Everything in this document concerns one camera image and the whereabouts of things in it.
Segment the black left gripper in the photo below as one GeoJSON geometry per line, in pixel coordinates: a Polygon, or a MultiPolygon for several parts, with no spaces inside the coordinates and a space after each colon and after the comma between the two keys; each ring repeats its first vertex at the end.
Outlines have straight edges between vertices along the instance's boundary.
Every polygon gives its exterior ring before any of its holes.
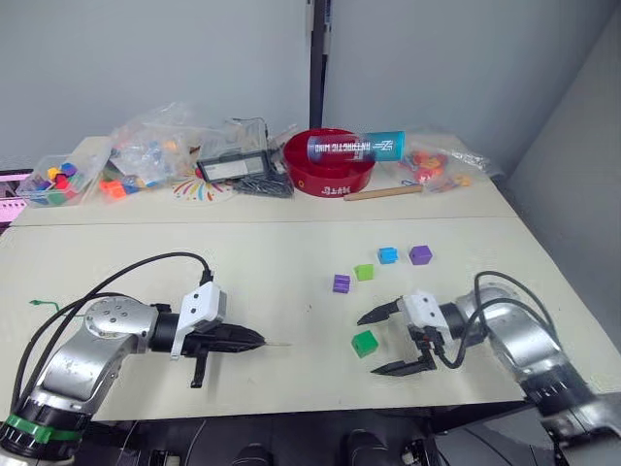
{"type": "MultiPolygon", "coordinates": [[[[245,352],[265,346],[265,338],[257,331],[247,327],[234,325],[231,335],[238,341],[231,344],[232,352],[245,352]]],[[[195,361],[194,374],[190,382],[191,388],[203,386],[209,353],[213,351],[226,352],[230,348],[228,337],[229,331],[222,325],[206,331],[194,330],[185,336],[181,355],[195,361]]]]}

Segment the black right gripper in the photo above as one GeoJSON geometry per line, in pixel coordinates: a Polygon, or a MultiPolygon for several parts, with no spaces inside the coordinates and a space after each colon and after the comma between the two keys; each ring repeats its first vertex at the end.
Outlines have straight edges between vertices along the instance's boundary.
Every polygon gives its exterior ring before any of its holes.
{"type": "MultiPolygon", "coordinates": [[[[397,298],[389,303],[377,306],[357,320],[358,325],[369,325],[385,321],[391,315],[400,312],[403,308],[403,298],[397,298]]],[[[405,377],[422,372],[435,371],[437,365],[433,354],[437,349],[443,349],[444,338],[437,327],[410,325],[409,335],[418,349],[419,357],[411,362],[399,360],[387,363],[371,371],[372,374],[388,377],[405,377]]]]}

